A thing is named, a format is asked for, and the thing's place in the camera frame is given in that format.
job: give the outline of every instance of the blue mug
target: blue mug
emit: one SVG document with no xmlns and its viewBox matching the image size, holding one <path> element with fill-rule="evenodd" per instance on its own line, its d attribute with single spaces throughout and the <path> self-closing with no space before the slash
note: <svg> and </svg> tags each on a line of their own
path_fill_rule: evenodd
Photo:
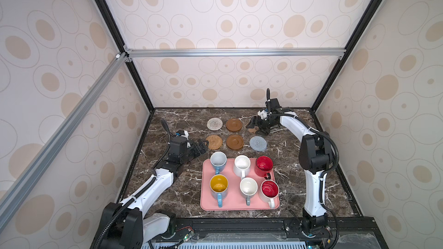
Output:
<svg viewBox="0 0 443 249">
<path fill-rule="evenodd" d="M 219 203 L 219 208 L 223 207 L 223 199 L 228 195 L 228 179 L 222 175 L 212 176 L 209 185 L 211 187 L 212 196 Z"/>
<path fill-rule="evenodd" d="M 215 170 L 215 175 L 217 175 L 223 171 L 224 167 L 226 166 L 227 160 L 228 159 L 227 159 L 225 153 L 220 152 L 220 151 L 214 152 L 211 155 L 211 164 Z"/>
</svg>

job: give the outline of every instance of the robotic arm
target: robotic arm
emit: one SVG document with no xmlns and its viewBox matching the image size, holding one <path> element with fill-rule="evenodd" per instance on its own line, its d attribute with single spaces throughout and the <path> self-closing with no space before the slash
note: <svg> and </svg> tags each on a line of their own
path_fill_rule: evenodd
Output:
<svg viewBox="0 0 443 249">
<path fill-rule="evenodd" d="M 271 128 L 284 126 L 301 142 L 299 162 L 306 176 L 306 201 L 303 208 L 301 228 L 307 237 L 313 237 L 327 226 L 329 210 L 324 204 L 326 175 L 338 166 L 338 151 L 327 132 L 319 132 L 308 126 L 288 107 L 281 107 L 278 99 L 266 92 L 266 108 L 253 116 L 246 128 L 269 135 Z"/>
<path fill-rule="evenodd" d="M 143 219 L 158 197 L 170 187 L 183 172 L 184 164 L 205 154 L 208 141 L 188 139 L 187 131 L 171 134 L 164 119 L 161 120 L 167 132 L 168 146 L 163 156 L 154 164 L 151 177 L 141 187 L 120 203 L 109 203 L 95 234 L 91 249 L 139 249 L 158 234 L 170 238 L 175 234 L 175 214 L 158 210 L 151 217 Z M 183 241 L 191 238 L 193 232 Z"/>
</svg>

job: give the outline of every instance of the silver horizontal rail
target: silver horizontal rail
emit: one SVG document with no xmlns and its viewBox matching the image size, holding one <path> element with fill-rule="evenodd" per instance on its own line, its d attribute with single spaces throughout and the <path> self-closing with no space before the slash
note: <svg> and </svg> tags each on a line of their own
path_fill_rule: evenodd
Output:
<svg viewBox="0 0 443 249">
<path fill-rule="evenodd" d="M 230 56 L 342 56 L 341 47 L 245 48 L 245 49 L 129 49 L 130 58 L 146 57 L 230 57 Z"/>
<path fill-rule="evenodd" d="M 62 147 L 68 141 L 71 134 L 81 123 L 88 111 L 97 101 L 108 86 L 109 81 L 115 75 L 117 70 L 127 60 L 125 53 L 119 53 L 120 56 L 100 75 L 98 80 L 92 85 L 85 96 L 80 100 L 74 110 L 68 115 L 52 138 L 45 144 L 34 161 L 28 166 L 27 170 L 17 179 L 10 191 L 0 204 L 0 233 L 6 227 L 8 222 L 19 209 L 20 205 L 25 201 L 26 197 L 37 184 L 46 169 L 55 159 Z"/>
</svg>

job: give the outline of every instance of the ventilation grille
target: ventilation grille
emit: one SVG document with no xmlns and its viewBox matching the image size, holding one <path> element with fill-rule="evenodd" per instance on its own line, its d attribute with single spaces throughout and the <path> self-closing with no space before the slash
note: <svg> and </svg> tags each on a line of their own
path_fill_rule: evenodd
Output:
<svg viewBox="0 0 443 249">
<path fill-rule="evenodd" d="M 174 243 L 161 242 L 154 245 L 154 249 L 171 246 Z M 141 249 L 149 249 L 145 243 Z M 307 249 L 303 241 L 260 241 L 260 242 L 200 242 L 197 244 L 184 243 L 179 249 Z"/>
</svg>

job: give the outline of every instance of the wallpaper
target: wallpaper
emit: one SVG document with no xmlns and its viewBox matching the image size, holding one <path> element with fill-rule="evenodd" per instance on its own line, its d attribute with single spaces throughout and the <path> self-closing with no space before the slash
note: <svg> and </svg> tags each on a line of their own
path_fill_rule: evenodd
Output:
<svg viewBox="0 0 443 249">
<path fill-rule="evenodd" d="M 0 0 L 0 199 L 115 55 L 93 0 Z"/>
<path fill-rule="evenodd" d="M 385 0 L 317 112 L 391 249 L 443 244 L 443 0 Z"/>
<path fill-rule="evenodd" d="M 343 47 L 370 0 L 107 0 L 126 45 Z"/>
<path fill-rule="evenodd" d="M 123 65 L 0 234 L 0 249 L 88 249 L 147 115 Z"/>
<path fill-rule="evenodd" d="M 310 107 L 338 56 L 134 58 L 154 107 Z"/>
</svg>

